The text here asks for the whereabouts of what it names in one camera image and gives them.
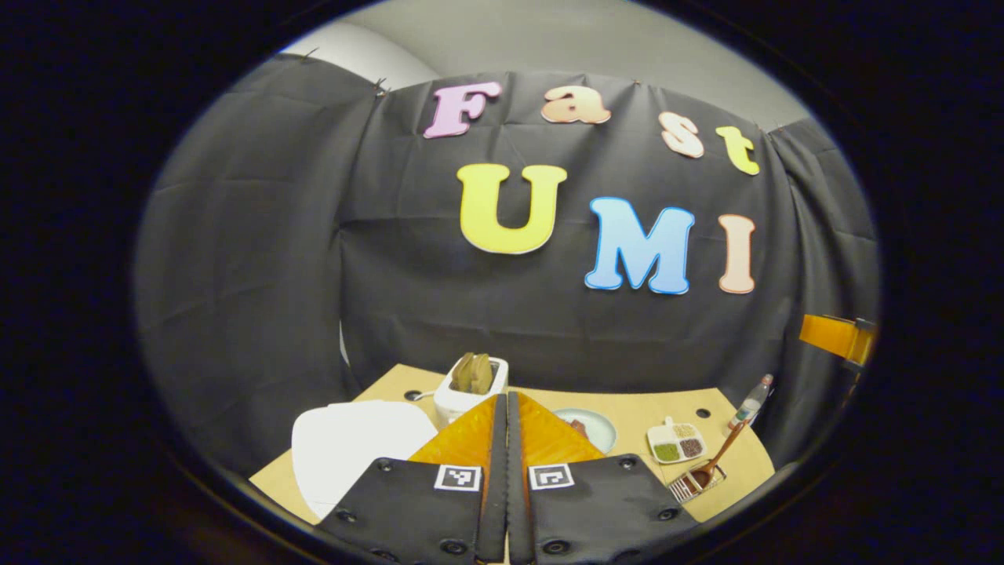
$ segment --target letter u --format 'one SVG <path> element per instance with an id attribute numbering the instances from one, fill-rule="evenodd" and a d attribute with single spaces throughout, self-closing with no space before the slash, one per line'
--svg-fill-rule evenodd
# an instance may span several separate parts
<path id="1" fill-rule="evenodd" d="M 492 253 L 528 253 L 547 242 L 554 231 L 558 184 L 568 178 L 561 167 L 530 165 L 523 178 L 530 181 L 530 218 L 519 228 L 498 221 L 499 185 L 509 178 L 504 165 L 479 163 L 457 171 L 464 183 L 460 200 L 460 229 L 475 247 Z"/>

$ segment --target wooden table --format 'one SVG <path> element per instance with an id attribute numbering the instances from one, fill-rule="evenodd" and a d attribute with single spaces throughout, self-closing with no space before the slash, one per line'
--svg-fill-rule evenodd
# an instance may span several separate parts
<path id="1" fill-rule="evenodd" d="M 407 365 L 398 365 L 381 377 L 354 401 L 405 400 L 405 392 L 435 390 L 443 375 Z M 707 459 L 711 459 L 729 435 L 728 421 L 736 413 L 733 406 L 717 388 L 683 392 L 646 394 L 595 394 L 582 392 L 556 392 L 533 388 L 509 387 L 522 392 L 549 410 L 583 408 L 606 416 L 617 431 L 617 442 L 609 456 L 637 454 L 664 484 L 680 477 L 687 469 L 702 460 L 674 465 L 660 465 L 649 450 L 646 433 L 661 426 L 666 416 L 678 423 L 692 423 L 701 432 L 708 446 Z M 436 422 L 433 397 L 427 396 L 416 404 Z M 711 412 L 702 418 L 699 409 Z M 774 474 L 774 466 L 760 439 L 752 430 L 745 430 L 719 463 L 728 479 L 700 497 L 684 505 L 698 522 L 705 522 L 759 487 Z M 293 477 L 292 451 L 287 451 L 251 477 L 251 483 L 290 513 L 310 524 L 320 519 L 307 507 Z"/>

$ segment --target foam letter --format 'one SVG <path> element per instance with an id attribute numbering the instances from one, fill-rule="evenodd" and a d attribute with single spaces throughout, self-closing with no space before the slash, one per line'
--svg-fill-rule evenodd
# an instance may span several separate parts
<path id="1" fill-rule="evenodd" d="M 558 86 L 547 90 L 544 97 L 551 101 L 544 104 L 540 114 L 548 121 L 602 123 L 610 118 L 599 92 L 588 86 Z"/>
<path id="2" fill-rule="evenodd" d="M 753 220 L 724 214 L 718 223 L 725 228 L 725 274 L 718 279 L 718 286 L 726 293 L 745 295 L 753 290 L 750 276 L 750 234 L 756 229 Z"/>
<path id="3" fill-rule="evenodd" d="M 436 105 L 436 116 L 423 133 L 426 138 L 443 137 L 447 135 L 462 135 L 471 124 L 461 119 L 461 114 L 467 112 L 471 119 L 481 115 L 485 110 L 485 96 L 495 97 L 502 93 L 502 85 L 498 82 L 480 82 L 478 84 L 462 84 L 447 86 L 436 90 L 439 102 Z M 464 99 L 467 94 L 473 94 L 470 99 Z"/>
<path id="4" fill-rule="evenodd" d="M 589 209 L 599 216 L 599 244 L 596 265 L 585 275 L 586 287 L 607 291 L 620 288 L 620 257 L 632 289 L 642 286 L 658 260 L 649 288 L 665 295 L 687 292 L 687 235 L 694 225 L 694 214 L 681 208 L 665 208 L 646 235 L 635 209 L 622 198 L 596 198 L 589 203 Z"/>
<path id="5" fill-rule="evenodd" d="M 558 183 L 568 178 L 560 167 L 530 165 L 523 178 L 530 181 L 530 218 L 520 228 L 503 227 L 498 221 L 499 185 L 509 178 L 504 165 L 481 163 L 457 171 L 464 183 L 460 199 L 460 230 L 475 247 L 492 253 L 528 253 L 544 243 L 554 231 Z"/>
<path id="6" fill-rule="evenodd" d="M 735 125 L 726 125 L 715 129 L 715 132 L 725 137 L 725 151 L 729 153 L 729 160 L 737 169 L 747 175 L 755 175 L 760 172 L 760 166 L 749 160 L 746 150 L 753 151 L 753 142 L 743 136 L 743 132 Z"/>
<path id="7" fill-rule="evenodd" d="M 659 114 L 659 124 L 663 126 L 663 140 L 673 151 L 697 159 L 704 155 L 704 144 L 697 137 L 697 125 L 679 113 L 664 111 Z"/>

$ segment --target white cutting board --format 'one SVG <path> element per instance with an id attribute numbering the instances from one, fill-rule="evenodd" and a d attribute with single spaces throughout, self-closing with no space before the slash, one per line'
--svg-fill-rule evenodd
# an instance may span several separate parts
<path id="1" fill-rule="evenodd" d="M 323 519 L 378 458 L 407 460 L 437 434 L 407 402 L 342 402 L 293 422 L 293 475 L 307 506 Z"/>

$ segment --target blue letter m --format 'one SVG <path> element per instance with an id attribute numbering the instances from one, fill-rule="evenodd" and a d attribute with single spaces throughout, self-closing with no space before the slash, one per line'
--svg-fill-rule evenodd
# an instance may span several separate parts
<path id="1" fill-rule="evenodd" d="M 635 209 L 622 198 L 596 198 L 589 209 L 599 217 L 599 245 L 596 266 L 585 275 L 585 286 L 612 291 L 620 288 L 617 257 L 623 260 L 632 289 L 638 289 L 659 260 L 656 274 L 649 280 L 653 292 L 682 295 L 690 285 L 687 270 L 687 235 L 694 214 L 681 208 L 665 208 L 646 236 Z"/>

